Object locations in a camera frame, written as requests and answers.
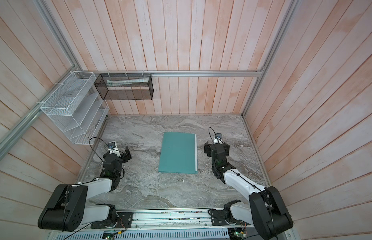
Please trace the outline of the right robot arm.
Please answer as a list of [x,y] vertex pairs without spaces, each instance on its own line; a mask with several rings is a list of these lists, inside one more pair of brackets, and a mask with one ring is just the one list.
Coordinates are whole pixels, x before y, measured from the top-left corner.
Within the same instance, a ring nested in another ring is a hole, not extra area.
[[250,224],[264,240],[291,229],[294,223],[278,189],[259,185],[241,174],[227,161],[229,152],[230,146],[220,141],[204,145],[204,153],[212,158],[214,176],[247,197],[249,203],[233,200],[223,210],[208,210],[212,225]]

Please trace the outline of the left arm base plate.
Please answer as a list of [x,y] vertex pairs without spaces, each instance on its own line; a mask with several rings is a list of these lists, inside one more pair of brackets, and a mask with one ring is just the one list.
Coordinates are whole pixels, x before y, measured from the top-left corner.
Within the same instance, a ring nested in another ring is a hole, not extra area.
[[133,212],[113,212],[109,213],[106,220],[93,222],[91,229],[114,229],[131,227],[133,221]]

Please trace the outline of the green file folder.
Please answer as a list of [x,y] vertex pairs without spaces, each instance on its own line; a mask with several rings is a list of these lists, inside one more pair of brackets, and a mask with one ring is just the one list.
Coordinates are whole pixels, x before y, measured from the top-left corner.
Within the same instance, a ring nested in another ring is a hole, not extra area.
[[194,134],[179,132],[164,133],[159,172],[196,174]]

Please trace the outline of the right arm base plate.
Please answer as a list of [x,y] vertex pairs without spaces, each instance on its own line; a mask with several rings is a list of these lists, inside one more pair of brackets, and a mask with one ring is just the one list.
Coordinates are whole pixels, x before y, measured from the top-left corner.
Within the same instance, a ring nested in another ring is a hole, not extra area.
[[244,226],[246,224],[244,221],[235,220],[227,209],[209,209],[208,214],[213,226]]

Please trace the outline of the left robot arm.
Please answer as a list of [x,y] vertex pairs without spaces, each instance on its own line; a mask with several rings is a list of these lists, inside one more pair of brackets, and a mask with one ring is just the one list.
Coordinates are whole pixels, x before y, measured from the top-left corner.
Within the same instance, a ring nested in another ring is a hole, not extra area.
[[118,225],[119,216],[115,205],[86,206],[86,202],[97,195],[114,191],[125,176],[123,163],[131,160],[132,156],[128,147],[123,152],[116,147],[109,147],[103,158],[100,177],[85,183],[61,184],[56,187],[39,216],[40,229],[73,232],[79,226],[88,224],[105,228]]

